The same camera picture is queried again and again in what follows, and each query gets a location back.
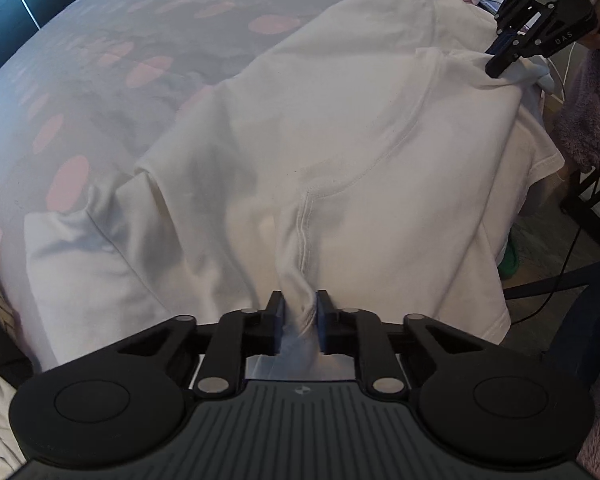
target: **black metal frame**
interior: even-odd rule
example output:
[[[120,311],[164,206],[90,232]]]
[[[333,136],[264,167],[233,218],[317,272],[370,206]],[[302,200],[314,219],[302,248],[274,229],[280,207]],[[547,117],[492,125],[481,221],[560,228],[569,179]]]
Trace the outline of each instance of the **black metal frame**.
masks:
[[[486,73],[499,77],[520,57],[550,57],[595,30],[596,1],[556,0],[542,4],[535,0],[504,0],[495,15],[498,37],[487,50],[493,57],[486,65]],[[526,24],[537,14],[527,29]]]
[[[560,202],[560,209],[573,218],[599,246],[600,246],[600,216],[593,207],[600,202],[600,190],[588,200],[581,198],[581,194],[598,179],[599,173],[593,171],[585,180],[580,182],[580,172],[576,171],[570,177],[570,192]]]

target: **bed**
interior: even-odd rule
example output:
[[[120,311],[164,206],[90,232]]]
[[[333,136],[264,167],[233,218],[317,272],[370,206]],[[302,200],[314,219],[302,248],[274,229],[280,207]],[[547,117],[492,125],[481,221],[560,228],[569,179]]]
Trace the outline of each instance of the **bed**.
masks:
[[[340,0],[78,0],[0,70],[0,280],[56,359],[27,280],[26,213],[71,212],[214,85]]]

